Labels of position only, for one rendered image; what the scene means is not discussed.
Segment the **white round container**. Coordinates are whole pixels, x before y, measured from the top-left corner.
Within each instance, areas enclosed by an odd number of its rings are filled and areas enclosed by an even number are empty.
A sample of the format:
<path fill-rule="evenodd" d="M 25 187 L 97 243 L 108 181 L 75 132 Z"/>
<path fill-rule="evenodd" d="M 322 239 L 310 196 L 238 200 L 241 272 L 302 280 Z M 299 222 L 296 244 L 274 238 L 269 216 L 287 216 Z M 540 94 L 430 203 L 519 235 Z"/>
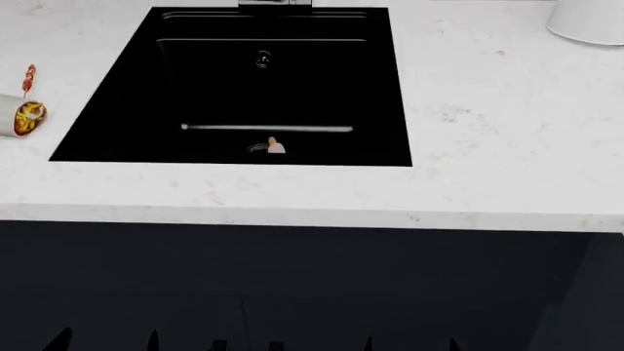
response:
<path fill-rule="evenodd" d="M 582 43 L 624 46 L 624 0 L 555 0 L 546 28 Z"/>

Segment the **tortilla wrap with filling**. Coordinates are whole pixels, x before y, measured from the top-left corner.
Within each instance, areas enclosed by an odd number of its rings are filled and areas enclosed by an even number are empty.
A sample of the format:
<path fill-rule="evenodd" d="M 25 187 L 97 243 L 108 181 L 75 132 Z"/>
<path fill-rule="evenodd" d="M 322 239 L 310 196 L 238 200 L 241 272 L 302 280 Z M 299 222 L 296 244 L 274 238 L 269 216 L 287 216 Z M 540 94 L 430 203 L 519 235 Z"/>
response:
<path fill-rule="evenodd" d="M 47 118 L 45 104 L 17 96 L 0 95 L 0 137 L 25 137 Z"/>

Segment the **dark base cabinet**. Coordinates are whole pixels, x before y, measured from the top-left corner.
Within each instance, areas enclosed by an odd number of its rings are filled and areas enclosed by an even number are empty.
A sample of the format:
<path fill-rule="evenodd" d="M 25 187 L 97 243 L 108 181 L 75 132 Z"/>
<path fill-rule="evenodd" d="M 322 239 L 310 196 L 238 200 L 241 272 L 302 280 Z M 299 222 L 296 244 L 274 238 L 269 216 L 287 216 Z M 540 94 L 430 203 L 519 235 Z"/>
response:
<path fill-rule="evenodd" d="M 0 221 L 0 351 L 624 351 L 624 234 Z"/>

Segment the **black rectangular sink basin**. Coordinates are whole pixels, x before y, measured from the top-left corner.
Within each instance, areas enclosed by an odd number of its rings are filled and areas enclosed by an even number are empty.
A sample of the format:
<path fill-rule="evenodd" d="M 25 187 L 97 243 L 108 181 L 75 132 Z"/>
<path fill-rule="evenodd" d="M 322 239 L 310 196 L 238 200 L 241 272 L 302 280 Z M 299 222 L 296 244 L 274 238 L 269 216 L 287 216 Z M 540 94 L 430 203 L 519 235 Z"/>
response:
<path fill-rule="evenodd" d="M 52 160 L 411 166 L 389 12 L 153 8 Z"/>

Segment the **red candy stick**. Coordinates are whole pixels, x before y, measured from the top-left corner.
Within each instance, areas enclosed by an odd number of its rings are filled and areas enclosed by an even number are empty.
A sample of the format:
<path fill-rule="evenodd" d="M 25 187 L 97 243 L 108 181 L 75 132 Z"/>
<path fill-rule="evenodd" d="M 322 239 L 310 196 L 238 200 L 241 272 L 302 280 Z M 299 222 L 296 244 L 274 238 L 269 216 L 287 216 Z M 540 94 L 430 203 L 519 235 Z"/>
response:
<path fill-rule="evenodd" d="M 37 69 L 34 64 L 30 64 L 27 67 L 22 84 L 21 84 L 22 98 L 26 98 L 28 93 L 32 89 L 36 72 L 37 72 Z"/>

